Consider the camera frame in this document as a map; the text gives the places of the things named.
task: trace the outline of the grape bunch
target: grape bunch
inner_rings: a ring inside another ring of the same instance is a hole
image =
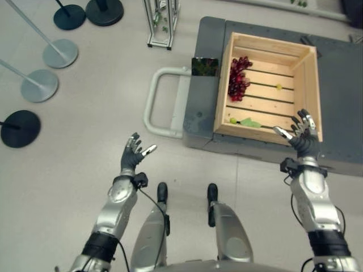
[[[242,101],[246,88],[250,85],[250,79],[246,78],[244,69],[252,66],[252,62],[248,57],[241,57],[239,60],[234,58],[231,64],[231,71],[229,74],[228,94],[232,101]]]

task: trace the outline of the black wire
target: black wire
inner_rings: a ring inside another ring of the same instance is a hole
[[[122,245],[122,243],[120,241],[117,241],[117,242],[120,245],[121,250],[123,251],[123,255],[124,255],[124,259],[125,259],[125,263],[126,263],[127,272],[130,272],[129,263],[127,262],[125,249],[124,249],[124,247],[123,247],[123,245]]]
[[[290,186],[290,184],[288,184],[288,183],[286,182],[286,180],[287,180],[289,177],[290,177],[290,174],[289,174],[287,177],[285,177],[285,178],[284,178],[284,184],[286,184],[286,185],[289,185],[289,186]]]
[[[309,258],[307,259],[301,266],[301,269],[300,269],[300,272],[304,272],[304,268],[305,268],[305,265],[308,263],[308,262],[311,262],[313,260],[313,258]]]
[[[338,206],[335,206],[335,208],[340,212],[341,214],[341,217],[343,218],[343,224],[344,224],[344,227],[343,227],[343,236],[345,236],[345,229],[346,229],[346,222],[345,222],[345,216],[344,216],[344,213],[343,211],[338,207]]]
[[[159,246],[159,251],[158,251],[158,255],[157,255],[157,259],[155,260],[155,265],[154,265],[154,269],[156,268],[157,264],[158,264],[158,259],[159,259],[159,256],[160,256],[160,252],[161,252],[161,247],[163,246],[163,242],[164,242],[164,238],[165,238],[165,213],[164,211],[160,208],[160,206],[148,195],[146,194],[143,190],[141,190],[139,188],[140,192],[143,193],[149,200],[151,200],[160,210],[160,212],[162,213],[163,215],[163,218],[164,218],[164,229],[163,229],[163,236],[161,238],[161,241],[160,241],[160,246]]]
[[[85,265],[83,266],[83,268],[81,269],[81,272],[85,272],[85,268],[88,265],[88,263],[97,255],[97,253],[99,253],[100,251],[102,251],[103,248],[99,248],[94,254],[92,254],[90,256],[90,258],[88,258],[87,262],[85,263]]]
[[[294,209],[294,206],[293,206],[293,198],[294,198],[294,195],[291,194],[291,199],[290,199],[290,205],[291,205],[291,209],[293,210],[293,214],[297,220],[297,222],[299,222],[299,224],[301,225],[301,227],[303,227],[302,225],[302,222],[300,221],[299,217],[297,216],[296,212],[295,212],[295,209]]]

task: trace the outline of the gray platform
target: gray platform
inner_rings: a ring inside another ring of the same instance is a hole
[[[218,58],[221,63],[232,31],[294,43],[307,35],[204,17],[195,57]],[[318,67],[324,141],[319,163],[330,172],[363,176],[363,46],[313,35],[309,39],[322,54]],[[213,133],[218,82],[217,77],[192,76],[184,118],[186,146],[275,163],[296,157],[288,146]]]

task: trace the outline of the gray stanchion base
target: gray stanchion base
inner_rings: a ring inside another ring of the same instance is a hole
[[[28,75],[29,78],[38,82],[37,86],[24,79],[20,88],[23,97],[33,103],[43,102],[51,98],[58,89],[58,78],[49,70],[36,70]]]
[[[70,40],[61,39],[52,42],[62,55],[58,54],[50,45],[43,51],[43,61],[52,68],[64,68],[71,65],[78,57],[78,48]]]

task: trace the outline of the wooden slat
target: wooden slat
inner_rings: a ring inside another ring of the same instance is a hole
[[[288,76],[285,77],[283,75],[273,75],[250,70],[244,72],[246,73],[246,78],[249,78],[251,83],[259,83],[274,87],[280,84],[283,88],[294,88],[294,79]]]
[[[293,121],[289,117],[227,107],[225,110],[224,122],[229,123],[231,118],[236,118],[238,121],[251,118],[253,121],[258,122],[263,126],[280,126],[286,130],[292,130],[291,125],[293,124]]]
[[[299,65],[301,65],[305,61],[305,59],[309,55],[311,55],[313,53],[314,52],[312,50],[306,49],[306,52],[304,54],[302,54],[298,60],[296,60],[293,64],[290,65],[291,71],[294,71]]]
[[[272,129],[265,129],[263,127],[258,129],[233,124],[222,124],[216,132],[263,142],[279,143],[286,146],[290,145],[283,137],[277,135]]]
[[[278,90],[275,87],[257,85],[253,83],[247,87],[246,95],[281,100],[291,103],[294,102],[294,91],[286,89]]]
[[[267,62],[268,64],[272,63],[276,64],[277,70],[282,71],[282,73],[277,73],[277,74],[286,74],[286,75],[292,75],[292,71],[289,68],[289,66],[295,63],[299,59],[298,57],[294,56],[287,56],[283,54],[271,53],[256,49],[239,47],[239,46],[233,47],[232,55],[235,58],[247,56],[251,62],[259,61],[264,63]]]
[[[227,99],[227,106],[254,111],[270,112],[286,116],[294,115],[294,104],[245,96],[242,101]]]
[[[320,109],[320,91],[318,76],[318,61],[316,51],[305,60],[305,101],[306,109],[314,118],[318,138],[323,141],[322,116]]]
[[[305,64],[303,63],[295,70],[294,76],[294,116],[306,106],[304,93],[305,88]]]
[[[279,74],[279,75],[287,75],[289,77],[293,76],[293,72],[288,66],[283,66],[263,61],[255,61],[254,59],[252,60],[250,59],[250,61],[253,63],[253,65],[249,67],[247,70],[261,71],[261,72]]]
[[[300,57],[309,46],[232,32],[234,45]]]
[[[218,86],[216,117],[214,119],[214,131],[223,123],[224,110],[226,108],[226,99],[228,95],[228,81],[230,73],[230,63],[232,56],[233,41],[229,40],[222,57],[220,85]]]

